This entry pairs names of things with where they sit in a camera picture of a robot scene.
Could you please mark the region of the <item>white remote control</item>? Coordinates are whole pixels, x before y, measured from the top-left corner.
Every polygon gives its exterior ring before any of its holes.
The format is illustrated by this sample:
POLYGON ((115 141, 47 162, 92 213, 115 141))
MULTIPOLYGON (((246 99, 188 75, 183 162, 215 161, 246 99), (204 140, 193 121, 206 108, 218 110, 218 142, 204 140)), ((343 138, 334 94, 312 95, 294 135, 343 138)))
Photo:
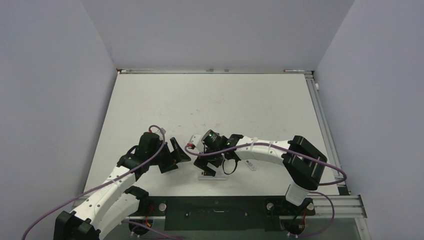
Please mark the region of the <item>white remote control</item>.
POLYGON ((199 181, 226 181, 228 176, 222 170, 217 170, 215 175, 212 175, 210 172, 201 171, 197 175, 197 179, 199 181))

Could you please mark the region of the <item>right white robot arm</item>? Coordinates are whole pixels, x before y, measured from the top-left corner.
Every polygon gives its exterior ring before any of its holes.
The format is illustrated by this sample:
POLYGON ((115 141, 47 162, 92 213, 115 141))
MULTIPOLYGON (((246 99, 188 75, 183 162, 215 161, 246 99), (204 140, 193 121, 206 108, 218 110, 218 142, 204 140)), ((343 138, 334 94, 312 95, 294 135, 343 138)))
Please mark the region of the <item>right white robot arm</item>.
POLYGON ((208 130, 204 135, 192 135, 187 149, 198 150, 200 160, 207 157, 247 161, 257 160, 284 166, 292 179, 282 207, 289 214, 297 213, 310 192, 318 189, 328 162, 327 157, 305 137, 290 140, 262 140, 242 134, 230 137, 208 130))

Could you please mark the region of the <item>white battery cover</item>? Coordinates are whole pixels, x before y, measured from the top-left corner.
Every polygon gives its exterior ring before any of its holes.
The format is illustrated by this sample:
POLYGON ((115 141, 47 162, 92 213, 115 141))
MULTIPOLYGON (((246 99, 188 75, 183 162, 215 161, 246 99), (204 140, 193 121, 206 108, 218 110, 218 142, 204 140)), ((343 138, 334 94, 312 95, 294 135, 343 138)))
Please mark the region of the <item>white battery cover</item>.
POLYGON ((254 165, 251 161, 246 160, 246 161, 245 161, 245 164, 248 166, 248 168, 249 168, 251 171, 256 171, 256 170, 257 170, 256 166, 255 166, 255 165, 254 165))

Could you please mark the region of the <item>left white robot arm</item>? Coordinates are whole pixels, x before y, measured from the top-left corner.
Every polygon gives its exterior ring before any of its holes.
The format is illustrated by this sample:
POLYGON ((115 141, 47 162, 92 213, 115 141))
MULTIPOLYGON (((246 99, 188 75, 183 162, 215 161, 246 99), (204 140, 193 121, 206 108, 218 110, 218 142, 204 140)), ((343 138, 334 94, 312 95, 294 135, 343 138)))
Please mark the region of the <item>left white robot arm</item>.
POLYGON ((143 215, 149 208, 149 193, 135 186, 150 166, 163 174, 178 169, 191 158, 172 137, 169 150, 162 133, 145 132, 138 145, 120 157, 101 186, 71 212, 61 212, 55 220, 55 240, 102 240, 131 214, 143 215))

